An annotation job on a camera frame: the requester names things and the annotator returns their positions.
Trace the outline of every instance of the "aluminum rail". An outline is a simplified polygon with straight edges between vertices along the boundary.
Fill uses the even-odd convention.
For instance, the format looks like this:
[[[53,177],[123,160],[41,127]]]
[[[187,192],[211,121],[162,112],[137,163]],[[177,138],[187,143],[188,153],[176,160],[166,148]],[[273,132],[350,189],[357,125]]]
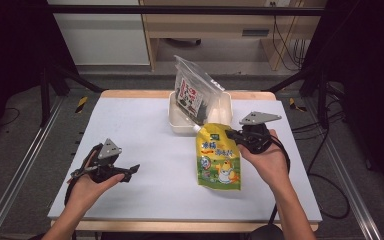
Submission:
[[[343,11],[324,8],[236,7],[236,6],[137,6],[137,5],[22,5],[24,10],[70,14],[192,14],[324,16]]]
[[[41,127],[36,134],[35,139],[33,140],[32,144],[30,145],[26,155],[24,156],[23,160],[20,163],[20,166],[17,169],[17,172],[13,176],[11,182],[9,183],[7,189],[5,190],[5,193],[2,195],[0,199],[0,227],[8,214],[9,209],[11,208],[12,204],[15,201],[15,198],[17,197],[18,192],[21,189],[21,186],[24,183],[24,180],[27,177],[27,174],[30,171],[31,166],[36,160],[36,157],[42,148],[42,145],[44,141],[46,140],[46,137],[48,136],[48,133],[50,129],[52,128],[55,119],[59,113],[60,107],[62,105],[62,102],[64,101],[64,97],[57,97],[52,110],[51,110],[51,116],[47,122],[47,124],[44,127]]]
[[[313,101],[309,101],[304,98],[305,105],[308,106],[308,109],[311,113],[311,116],[315,121],[318,121],[316,117],[316,107],[314,106]],[[351,179],[350,174],[346,170],[344,164],[342,163],[341,157],[339,156],[332,139],[327,136],[326,139],[326,152],[329,156],[329,160],[332,164],[333,170],[338,177],[339,182],[344,188],[349,201],[351,209],[354,212],[354,216],[357,219],[358,224],[360,225],[361,231],[364,234],[364,237],[367,240],[380,240],[382,236],[380,235],[379,230],[375,222],[373,221],[372,216],[370,215],[369,210],[366,207],[360,193],[357,190],[357,187],[354,184],[354,181]]]

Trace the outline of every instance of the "plastic container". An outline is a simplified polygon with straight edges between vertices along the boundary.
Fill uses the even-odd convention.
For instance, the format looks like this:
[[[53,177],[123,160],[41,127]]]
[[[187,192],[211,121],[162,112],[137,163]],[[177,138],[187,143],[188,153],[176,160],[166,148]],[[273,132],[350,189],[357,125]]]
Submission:
[[[175,92],[170,93],[168,116],[171,129],[174,133],[180,135],[196,135],[196,131],[194,130],[196,124],[176,105]],[[207,122],[221,123],[230,126],[232,118],[233,111],[230,94],[223,92],[218,104],[215,104],[212,108]]]

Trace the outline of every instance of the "spout pouch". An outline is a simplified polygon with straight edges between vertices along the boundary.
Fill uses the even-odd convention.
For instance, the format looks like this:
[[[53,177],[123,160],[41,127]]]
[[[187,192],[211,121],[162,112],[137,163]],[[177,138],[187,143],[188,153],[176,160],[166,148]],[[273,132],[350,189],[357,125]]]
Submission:
[[[241,189],[240,153],[227,138],[230,126],[207,123],[196,136],[198,184],[217,190]]]

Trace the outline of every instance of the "plastic bag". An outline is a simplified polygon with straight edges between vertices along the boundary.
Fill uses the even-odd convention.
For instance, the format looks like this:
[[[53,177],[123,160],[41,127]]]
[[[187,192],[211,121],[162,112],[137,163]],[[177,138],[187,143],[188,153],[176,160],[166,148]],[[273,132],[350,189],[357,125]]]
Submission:
[[[204,125],[224,88],[197,64],[176,58],[176,105],[198,125]]]
[[[240,153],[227,125],[207,123],[196,136],[198,184],[217,190],[241,189]]]

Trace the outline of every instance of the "table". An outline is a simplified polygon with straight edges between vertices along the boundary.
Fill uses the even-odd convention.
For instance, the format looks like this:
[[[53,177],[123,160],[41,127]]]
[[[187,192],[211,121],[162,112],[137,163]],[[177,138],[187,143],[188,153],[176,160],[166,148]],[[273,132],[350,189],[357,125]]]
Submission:
[[[246,160],[241,160],[241,191],[214,191],[198,186],[195,138],[176,136],[169,127],[170,92],[109,90],[102,93],[67,179],[69,173],[80,166],[91,147],[106,138],[111,138],[123,149],[116,166],[126,168],[139,163],[141,168],[130,183],[119,184],[101,196],[80,222],[78,230],[251,232],[268,222],[274,198]],[[281,120],[267,123],[267,126],[277,130],[290,155],[292,183],[313,230],[316,230],[321,215],[281,102],[276,101],[272,93],[229,93],[233,99],[232,127],[235,129],[239,128],[238,119],[251,110],[262,111],[258,109],[259,105],[264,106],[267,113],[282,116]],[[138,103],[153,106],[143,108],[135,105]],[[66,184],[61,186],[48,214],[53,220],[63,209],[66,188]],[[229,206],[228,211],[220,211],[226,210],[225,205]]]

